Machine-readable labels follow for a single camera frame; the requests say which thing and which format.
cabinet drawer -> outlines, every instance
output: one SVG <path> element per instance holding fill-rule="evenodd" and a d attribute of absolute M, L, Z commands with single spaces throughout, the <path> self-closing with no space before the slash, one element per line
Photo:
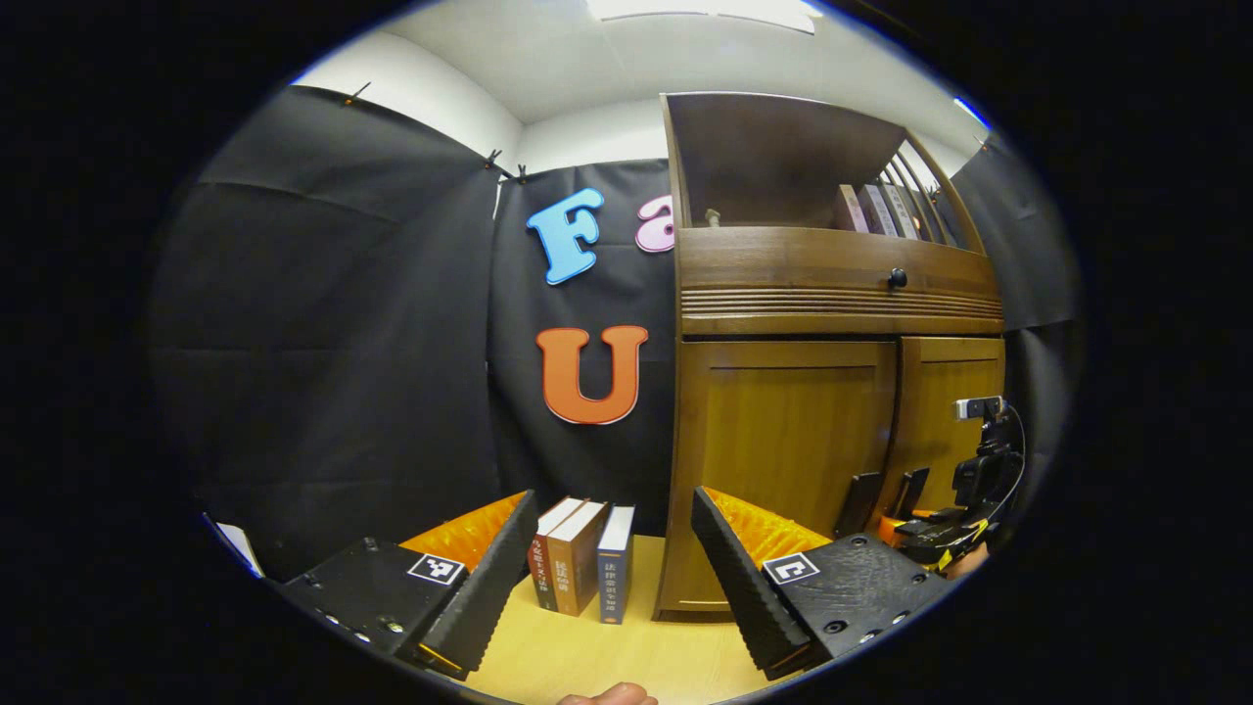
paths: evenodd
<path fill-rule="evenodd" d="M 931 242 L 803 227 L 680 228 L 683 334 L 995 334 L 991 262 Z M 893 268 L 905 286 L 891 287 Z"/>

orange soft pad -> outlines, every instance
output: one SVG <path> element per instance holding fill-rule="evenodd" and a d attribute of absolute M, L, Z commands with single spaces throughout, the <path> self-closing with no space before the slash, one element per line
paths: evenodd
<path fill-rule="evenodd" d="M 465 563 L 466 571 L 472 572 L 479 567 L 482 555 L 487 552 L 487 547 L 496 538 L 500 527 L 505 526 L 505 521 L 517 508 L 524 495 L 526 493 L 519 492 L 512 497 L 480 507 L 469 515 L 461 515 L 400 546 L 419 553 L 434 553 L 441 558 L 452 558 Z"/>
<path fill-rule="evenodd" d="M 704 488 L 758 569 L 763 561 L 831 543 L 818 532 L 717 490 Z"/>

blue book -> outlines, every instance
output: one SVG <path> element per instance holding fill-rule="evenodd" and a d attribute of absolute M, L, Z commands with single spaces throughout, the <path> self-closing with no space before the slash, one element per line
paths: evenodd
<path fill-rule="evenodd" d="M 614 507 L 605 521 L 605 532 L 596 546 L 596 569 L 600 582 L 600 621 L 620 625 L 626 611 L 630 587 L 630 555 L 635 536 L 630 532 L 635 520 L 634 507 Z"/>

table surface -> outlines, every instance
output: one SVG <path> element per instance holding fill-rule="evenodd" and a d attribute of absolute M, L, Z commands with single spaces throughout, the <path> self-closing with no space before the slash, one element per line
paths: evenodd
<path fill-rule="evenodd" d="M 524 705 L 599 695 L 619 681 L 644 686 L 659 705 L 703 705 L 771 685 L 734 622 L 652 620 L 664 546 L 664 538 L 635 537 L 620 625 L 600 624 L 599 596 L 571 617 L 540 607 L 530 577 L 519 582 L 465 685 Z"/>

black fabric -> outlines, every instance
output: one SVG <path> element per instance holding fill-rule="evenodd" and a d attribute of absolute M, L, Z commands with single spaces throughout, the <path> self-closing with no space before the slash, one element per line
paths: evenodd
<path fill-rule="evenodd" d="M 540 507 L 565 495 L 635 505 L 638 533 L 665 531 L 674 433 L 673 250 L 635 244 L 640 205 L 670 192 L 665 159 L 614 162 L 528 175 L 501 187 L 492 242 L 487 342 L 492 419 L 504 492 L 535 488 Z M 605 202 L 595 264 L 559 284 L 545 282 L 549 263 L 539 234 L 526 227 L 536 210 L 591 187 Z M 543 351 L 535 336 L 579 327 L 580 391 L 600 399 L 610 389 L 610 349 L 604 328 L 648 329 L 639 348 L 639 401 L 624 419 L 580 426 L 559 419 L 544 402 Z"/>
<path fill-rule="evenodd" d="M 484 374 L 497 169 L 398 113 L 287 88 L 190 185 L 148 342 L 211 516 L 283 581 L 500 497 Z"/>
<path fill-rule="evenodd" d="M 1078 318 L 1079 265 L 1054 197 L 996 133 L 984 145 L 951 180 L 992 259 L 1005 329 Z"/>
<path fill-rule="evenodd" d="M 970 210 L 992 260 L 1005 311 L 1005 398 L 1026 433 L 1026 475 L 1006 516 L 1011 536 L 1045 482 L 1070 423 L 1083 366 L 1079 268 L 1053 195 L 995 133 L 952 185 Z M 942 197 L 940 212 L 956 220 Z"/>

